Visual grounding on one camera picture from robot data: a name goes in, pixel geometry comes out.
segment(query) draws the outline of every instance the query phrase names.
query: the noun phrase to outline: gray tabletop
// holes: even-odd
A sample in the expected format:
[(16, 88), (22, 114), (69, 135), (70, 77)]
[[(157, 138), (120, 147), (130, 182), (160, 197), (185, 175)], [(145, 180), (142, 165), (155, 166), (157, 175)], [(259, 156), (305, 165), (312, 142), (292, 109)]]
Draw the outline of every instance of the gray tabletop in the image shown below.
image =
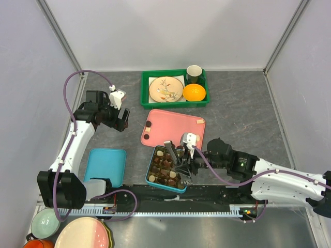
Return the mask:
[[(105, 125), (98, 127), (89, 141), (79, 168), (79, 178), (84, 177), (87, 158), (93, 148), (119, 148), (127, 151), (124, 184), (146, 184), (145, 175), (152, 147), (141, 144), (149, 110), (140, 105), (140, 72), (105, 72), (117, 89), (127, 93), (122, 107), (131, 110), (129, 127), (117, 132)], [(200, 116), (206, 121), (203, 150), (208, 141), (220, 137), (233, 149), (248, 152), (275, 164), (290, 167), (281, 137), (274, 108), (262, 72), (216, 72), (206, 73), (210, 103), (200, 108), (168, 109), (178, 113)], [(84, 88), (109, 92), (107, 82), (90, 73)], [(224, 170), (218, 170), (229, 179)], [(199, 170), (194, 184), (219, 184), (209, 170)]]

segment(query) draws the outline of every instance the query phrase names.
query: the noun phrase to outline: black mug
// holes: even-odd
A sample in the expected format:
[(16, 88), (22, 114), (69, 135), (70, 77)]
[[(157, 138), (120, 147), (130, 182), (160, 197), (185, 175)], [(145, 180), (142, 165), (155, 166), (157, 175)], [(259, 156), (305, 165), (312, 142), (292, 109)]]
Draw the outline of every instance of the black mug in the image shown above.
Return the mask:
[(206, 78), (202, 75), (202, 68), (193, 65), (186, 70), (186, 80), (188, 84), (202, 84), (206, 81)]

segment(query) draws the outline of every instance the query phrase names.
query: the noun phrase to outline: beige plate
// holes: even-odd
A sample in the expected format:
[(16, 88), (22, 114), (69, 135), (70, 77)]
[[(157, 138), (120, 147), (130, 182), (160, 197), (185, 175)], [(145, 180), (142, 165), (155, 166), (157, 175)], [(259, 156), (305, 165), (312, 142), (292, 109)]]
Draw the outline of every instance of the beige plate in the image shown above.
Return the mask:
[(159, 77), (149, 87), (149, 95), (156, 102), (176, 102), (182, 94), (182, 83), (171, 76)]

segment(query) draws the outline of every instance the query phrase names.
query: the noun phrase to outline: yellow bowl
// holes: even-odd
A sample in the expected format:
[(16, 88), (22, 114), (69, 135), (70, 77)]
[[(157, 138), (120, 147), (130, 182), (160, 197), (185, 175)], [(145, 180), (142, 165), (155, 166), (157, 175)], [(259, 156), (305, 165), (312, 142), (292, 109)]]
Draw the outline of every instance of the yellow bowl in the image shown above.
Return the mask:
[(189, 102), (200, 102), (206, 96), (206, 90), (200, 84), (188, 84), (183, 89), (183, 96)]

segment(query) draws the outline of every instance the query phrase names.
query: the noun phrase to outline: pink plate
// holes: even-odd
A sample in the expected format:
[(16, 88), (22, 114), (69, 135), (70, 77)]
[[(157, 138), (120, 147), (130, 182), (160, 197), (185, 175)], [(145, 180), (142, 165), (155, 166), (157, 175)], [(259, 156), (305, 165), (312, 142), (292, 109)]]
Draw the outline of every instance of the pink plate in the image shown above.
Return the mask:
[(91, 217), (82, 217), (62, 230), (55, 248), (108, 248), (108, 245), (108, 234), (102, 223)]
[(172, 141), (175, 146), (179, 146), (184, 133), (193, 133), (200, 138), (197, 141), (197, 147), (199, 149), (202, 147), (206, 122), (201, 117), (164, 110), (151, 110), (147, 121), (150, 121), (152, 125), (150, 129), (144, 126), (140, 138), (141, 143), (145, 146), (164, 146), (164, 141)]

